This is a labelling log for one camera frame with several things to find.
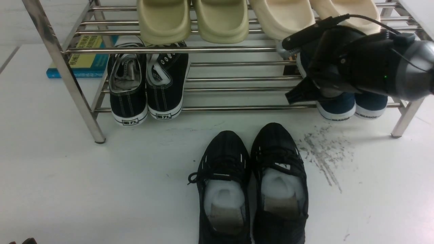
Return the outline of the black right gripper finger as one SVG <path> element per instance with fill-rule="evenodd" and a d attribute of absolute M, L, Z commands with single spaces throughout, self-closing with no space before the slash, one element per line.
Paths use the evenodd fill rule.
<path fill-rule="evenodd" d="M 292 90 L 285 93 L 285 97 L 289 104 L 331 100 L 331 98 L 325 97 L 321 94 L 320 89 L 316 86 L 315 82 L 308 76 L 303 78 L 302 81 Z"/>
<path fill-rule="evenodd" d="M 300 53 L 303 46 L 319 39 L 327 29 L 338 26 L 347 19 L 349 19 L 349 16 L 327 17 L 319 20 L 315 24 L 279 41 L 276 45 L 276 51 L 284 60 L 288 60 L 289 57 Z"/>

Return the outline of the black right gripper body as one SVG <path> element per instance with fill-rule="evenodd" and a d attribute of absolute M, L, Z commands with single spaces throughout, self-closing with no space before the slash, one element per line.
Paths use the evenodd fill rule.
<path fill-rule="evenodd" d="M 307 76 L 319 88 L 400 97 L 398 67 L 415 41 L 413 33 L 383 30 L 366 35 L 350 27 L 336 26 L 327 29 L 319 39 Z"/>

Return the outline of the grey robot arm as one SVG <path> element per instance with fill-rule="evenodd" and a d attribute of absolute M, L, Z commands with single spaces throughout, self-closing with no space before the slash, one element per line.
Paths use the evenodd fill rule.
<path fill-rule="evenodd" d="M 289 104 L 327 101 L 341 93 L 371 92 L 406 101 L 433 94 L 433 42 L 375 19 L 328 17 L 280 41 L 289 56 L 317 42 L 306 76 L 286 93 Z"/>

